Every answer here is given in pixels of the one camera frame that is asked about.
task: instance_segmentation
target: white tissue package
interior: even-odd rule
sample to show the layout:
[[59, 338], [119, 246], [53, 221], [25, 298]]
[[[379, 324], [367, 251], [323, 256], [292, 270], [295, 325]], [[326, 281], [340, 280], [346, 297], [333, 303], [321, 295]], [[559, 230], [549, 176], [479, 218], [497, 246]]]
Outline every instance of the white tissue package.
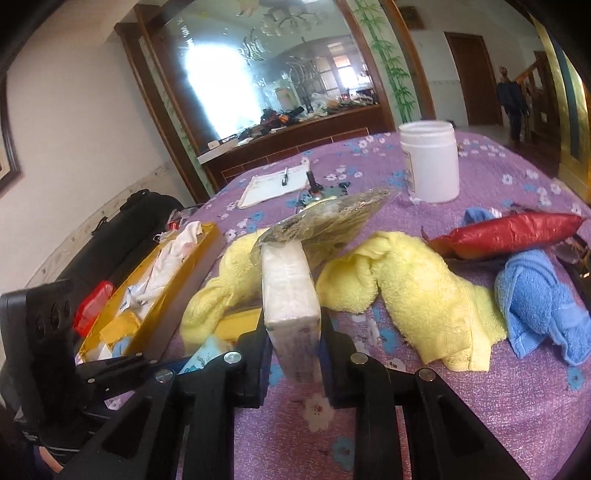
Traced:
[[320, 303], [301, 242], [263, 244], [261, 258], [265, 326], [283, 374], [296, 382], [312, 382]]

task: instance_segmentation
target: person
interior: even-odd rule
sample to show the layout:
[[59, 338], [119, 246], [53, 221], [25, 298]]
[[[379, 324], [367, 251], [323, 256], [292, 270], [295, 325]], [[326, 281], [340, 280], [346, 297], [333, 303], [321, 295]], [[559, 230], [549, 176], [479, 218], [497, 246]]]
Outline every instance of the person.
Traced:
[[509, 117], [511, 148], [518, 150], [521, 143], [521, 116], [527, 115], [527, 103], [517, 82], [509, 80], [507, 69], [501, 67], [501, 81], [496, 86], [496, 97]]

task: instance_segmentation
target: green bamboo decoration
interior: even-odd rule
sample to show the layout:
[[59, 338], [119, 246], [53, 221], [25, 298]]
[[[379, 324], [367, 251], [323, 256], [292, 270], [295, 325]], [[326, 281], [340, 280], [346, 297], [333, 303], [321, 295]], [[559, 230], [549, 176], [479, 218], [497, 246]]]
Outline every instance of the green bamboo decoration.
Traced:
[[372, 42], [369, 46], [379, 54], [384, 65], [402, 123], [410, 122], [417, 103], [413, 93], [405, 85], [410, 75], [403, 68], [402, 58], [396, 55], [396, 45], [384, 39], [382, 28], [389, 26], [384, 12], [379, 4], [368, 3], [368, 0], [355, 0], [355, 4], [357, 9], [353, 13], [371, 35]]

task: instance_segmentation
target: white plastic jar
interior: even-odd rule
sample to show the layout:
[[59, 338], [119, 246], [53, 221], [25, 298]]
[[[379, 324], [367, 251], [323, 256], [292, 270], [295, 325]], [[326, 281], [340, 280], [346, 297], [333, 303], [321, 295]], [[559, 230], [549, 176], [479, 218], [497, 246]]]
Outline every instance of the white plastic jar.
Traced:
[[449, 122], [420, 120], [398, 127], [406, 156], [408, 194], [429, 203], [460, 194], [456, 134]]

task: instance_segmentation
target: white notebook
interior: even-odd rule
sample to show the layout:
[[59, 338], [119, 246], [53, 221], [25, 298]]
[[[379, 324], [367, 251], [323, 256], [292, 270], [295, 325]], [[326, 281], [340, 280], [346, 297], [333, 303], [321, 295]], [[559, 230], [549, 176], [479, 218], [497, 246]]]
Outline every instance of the white notebook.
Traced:
[[281, 185], [285, 169], [269, 173], [269, 175], [258, 175], [251, 179], [251, 182], [244, 190], [242, 197], [238, 200], [238, 208], [248, 208], [265, 200], [274, 199], [286, 193], [296, 192], [308, 188], [308, 177], [306, 172], [310, 169], [310, 161], [306, 160], [297, 167], [287, 170], [287, 185]]

